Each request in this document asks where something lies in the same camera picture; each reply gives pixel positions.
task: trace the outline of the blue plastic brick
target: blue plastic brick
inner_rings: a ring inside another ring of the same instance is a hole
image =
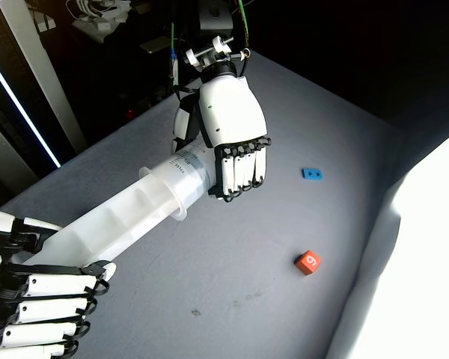
[[[320,181],[323,179],[323,173],[317,168],[303,168],[302,178],[306,180]]]

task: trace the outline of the robotic arm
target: robotic arm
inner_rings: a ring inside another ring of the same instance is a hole
[[[231,54],[230,41],[186,53],[203,84],[180,100],[169,159],[63,229],[0,212],[0,359],[72,357],[116,256],[168,216],[183,220],[207,192],[231,202],[263,184],[271,140],[233,63],[250,52]],[[23,262],[22,251],[33,255]]]

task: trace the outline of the black cable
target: black cable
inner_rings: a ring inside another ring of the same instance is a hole
[[[241,73],[239,73],[239,77],[243,77],[247,66],[248,66],[248,58],[245,58],[245,62],[243,63],[242,68],[241,68]]]

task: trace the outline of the gray table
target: gray table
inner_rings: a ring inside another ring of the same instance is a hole
[[[116,263],[76,358],[321,358],[387,185],[392,129],[253,55],[248,82],[273,145],[266,184],[232,203],[201,198]],[[66,225],[169,156],[170,97],[7,203]],[[322,181],[302,178],[304,167]],[[293,260],[322,263],[305,277]]]

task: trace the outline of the white robotic hand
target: white robotic hand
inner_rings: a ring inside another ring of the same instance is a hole
[[[216,158],[216,185],[210,194],[231,202],[244,191],[259,187],[266,176],[266,121],[246,77],[238,77],[233,58],[249,56],[245,49],[230,55],[220,37],[213,46],[195,54],[186,53],[188,62],[201,70],[199,92],[186,96],[174,122],[173,151],[193,141],[201,131]]]
[[[108,292],[114,263],[84,268],[24,266],[10,258],[37,253],[61,228],[0,212],[0,359],[71,358],[90,330],[86,317]]]

